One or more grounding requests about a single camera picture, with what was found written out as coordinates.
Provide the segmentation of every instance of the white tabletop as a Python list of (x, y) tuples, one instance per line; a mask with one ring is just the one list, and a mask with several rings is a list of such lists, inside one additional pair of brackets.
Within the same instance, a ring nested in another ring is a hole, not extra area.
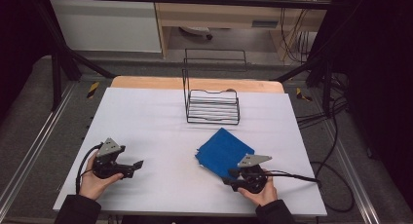
[[(238, 93), (237, 126), (188, 124), (182, 90), (108, 88), (57, 197), (59, 210), (75, 193), (75, 177), (86, 153), (111, 137), (126, 151), (117, 163), (144, 160), (133, 178), (110, 186), (99, 198), (102, 211), (118, 214), (252, 216), (255, 206), (200, 167), (197, 149), (224, 128), (255, 150), (272, 156), (266, 169), (314, 177), (287, 94)], [(279, 198), (294, 215), (323, 216), (317, 184), (275, 177)]]

